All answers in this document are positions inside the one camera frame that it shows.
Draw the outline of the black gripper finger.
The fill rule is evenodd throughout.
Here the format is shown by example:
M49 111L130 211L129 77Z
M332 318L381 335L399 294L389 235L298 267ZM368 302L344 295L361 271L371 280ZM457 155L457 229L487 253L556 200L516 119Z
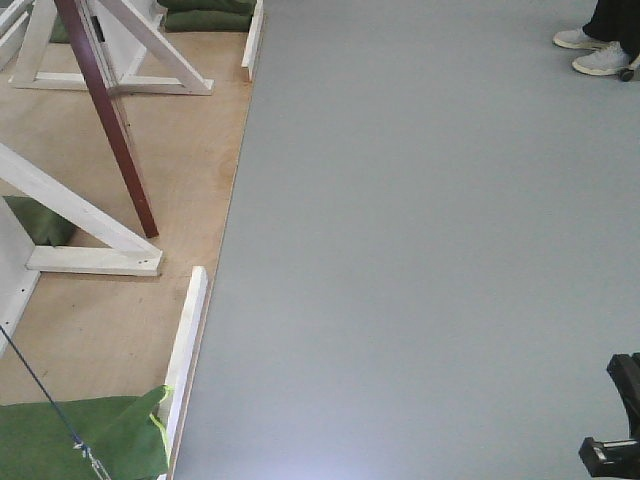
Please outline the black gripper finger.
M607 372L615 384L625 408L629 435L639 437L639 353L614 354Z
M578 454L592 478L639 477L637 439L600 442L593 437L587 437L583 440Z

